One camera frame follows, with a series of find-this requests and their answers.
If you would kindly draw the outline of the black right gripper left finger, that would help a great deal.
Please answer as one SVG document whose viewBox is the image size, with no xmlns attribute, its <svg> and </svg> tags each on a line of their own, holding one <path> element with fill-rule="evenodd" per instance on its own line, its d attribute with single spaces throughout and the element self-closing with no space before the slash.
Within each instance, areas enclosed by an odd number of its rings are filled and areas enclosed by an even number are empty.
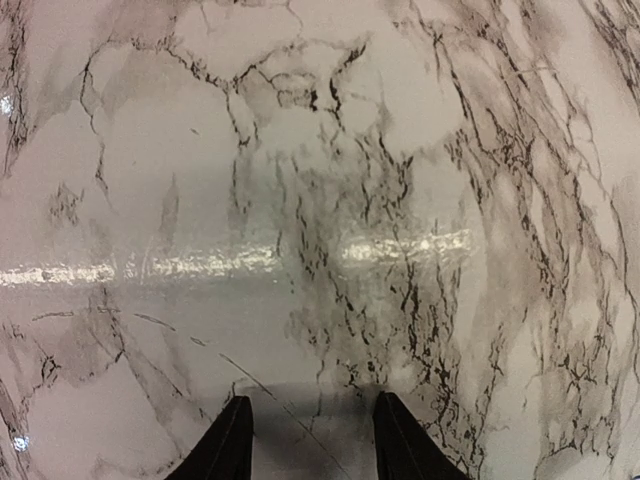
<svg viewBox="0 0 640 480">
<path fill-rule="evenodd" d="M 250 398 L 234 396 L 166 480 L 250 479 L 253 433 Z"/>
</svg>

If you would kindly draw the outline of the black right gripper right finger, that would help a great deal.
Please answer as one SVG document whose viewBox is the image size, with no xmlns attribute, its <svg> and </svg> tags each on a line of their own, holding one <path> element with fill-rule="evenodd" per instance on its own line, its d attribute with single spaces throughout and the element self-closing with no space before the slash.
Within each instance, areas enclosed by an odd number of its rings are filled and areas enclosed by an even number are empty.
<svg viewBox="0 0 640 480">
<path fill-rule="evenodd" d="M 393 392 L 381 392 L 373 412 L 377 475 L 395 480 L 467 480 Z"/>
</svg>

